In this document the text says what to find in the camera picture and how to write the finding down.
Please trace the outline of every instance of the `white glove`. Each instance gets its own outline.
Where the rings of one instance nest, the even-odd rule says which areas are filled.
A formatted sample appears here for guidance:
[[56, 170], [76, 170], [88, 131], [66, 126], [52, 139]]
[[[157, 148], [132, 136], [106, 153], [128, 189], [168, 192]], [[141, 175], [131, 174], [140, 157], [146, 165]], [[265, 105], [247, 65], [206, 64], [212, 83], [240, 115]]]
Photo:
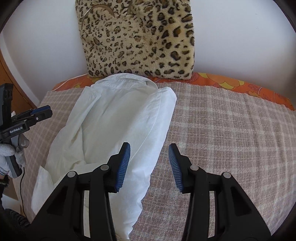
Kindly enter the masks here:
[[20, 134], [18, 138], [18, 146], [15, 149], [12, 145], [9, 144], [0, 144], [0, 174], [9, 175], [12, 177], [12, 173], [9, 169], [8, 163], [6, 162], [6, 156], [15, 155], [17, 163], [23, 168], [26, 165], [26, 159], [24, 155], [24, 148], [29, 146], [29, 140]]

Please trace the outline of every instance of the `orange floral fabric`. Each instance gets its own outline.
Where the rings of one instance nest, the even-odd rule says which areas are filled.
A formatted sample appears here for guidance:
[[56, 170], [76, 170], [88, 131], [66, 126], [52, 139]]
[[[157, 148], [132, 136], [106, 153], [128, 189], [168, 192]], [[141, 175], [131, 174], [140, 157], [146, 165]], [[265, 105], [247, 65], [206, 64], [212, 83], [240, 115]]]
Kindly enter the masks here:
[[[62, 91], [62, 90], [68, 90], [71, 88], [84, 88], [85, 86], [91, 86], [92, 84], [94, 84], [95, 82], [101, 79], [103, 79], [103, 77], [90, 78], [88, 74], [85, 74], [85, 75], [57, 84], [53, 88], [53, 91]], [[294, 107], [288, 98], [280, 94], [277, 94], [274, 91], [260, 87], [258, 85], [253, 85], [241, 80], [236, 80], [236, 79], [232, 79], [232, 78], [228, 78], [220, 75], [206, 74], [206, 73], [193, 73], [191, 79], [189, 80], [170, 80], [170, 79], [161, 79], [158, 77], [150, 77], [149, 79], [151, 79], [155, 83], [178, 81], [178, 82], [190, 83], [192, 85], [214, 86], [217, 88], [224, 88], [237, 93], [246, 93], [248, 95], [255, 96], [257, 98], [262, 98], [277, 104], [283, 104], [290, 110], [294, 110]]]

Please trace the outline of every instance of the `screw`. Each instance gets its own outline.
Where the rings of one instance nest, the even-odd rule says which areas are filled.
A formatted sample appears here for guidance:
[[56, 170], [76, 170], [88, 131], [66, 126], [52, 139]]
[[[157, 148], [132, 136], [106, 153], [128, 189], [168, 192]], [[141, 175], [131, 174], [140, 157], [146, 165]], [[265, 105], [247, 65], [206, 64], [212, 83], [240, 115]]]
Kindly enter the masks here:
[[197, 170], [199, 169], [199, 167], [198, 167], [197, 165], [191, 165], [191, 166], [190, 166], [190, 169], [191, 169], [192, 171], [197, 171]]
[[68, 174], [67, 174], [68, 177], [74, 177], [75, 175], [76, 175], [76, 173], [73, 172], [73, 171], [70, 171], [70, 172], [68, 172]]
[[108, 169], [109, 169], [109, 166], [106, 165], [106, 164], [101, 166], [101, 170], [102, 170], [102, 171], [106, 171], [106, 170], [108, 170]]
[[223, 173], [223, 176], [224, 176], [225, 178], [231, 178], [231, 174], [230, 174], [229, 172], [225, 172], [225, 173]]

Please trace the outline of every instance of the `black tire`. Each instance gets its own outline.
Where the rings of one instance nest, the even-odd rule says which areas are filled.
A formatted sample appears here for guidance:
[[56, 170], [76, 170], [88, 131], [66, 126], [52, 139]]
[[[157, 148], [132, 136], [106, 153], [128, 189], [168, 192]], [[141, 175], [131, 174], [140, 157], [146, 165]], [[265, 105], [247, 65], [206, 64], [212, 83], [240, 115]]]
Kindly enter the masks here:
[[5, 209], [5, 212], [8, 216], [11, 217], [12, 220], [16, 221], [21, 228], [25, 229], [30, 226], [30, 222], [28, 221], [28, 219], [18, 212], [11, 209]]

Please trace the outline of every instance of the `leopard print fabric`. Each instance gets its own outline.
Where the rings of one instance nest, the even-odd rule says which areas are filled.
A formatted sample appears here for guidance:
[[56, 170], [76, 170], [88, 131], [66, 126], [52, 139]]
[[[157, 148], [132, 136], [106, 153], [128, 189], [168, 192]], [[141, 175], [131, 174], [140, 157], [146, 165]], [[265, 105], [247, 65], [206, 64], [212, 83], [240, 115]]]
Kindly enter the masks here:
[[191, 78], [189, 0], [76, 0], [76, 12], [91, 77]]

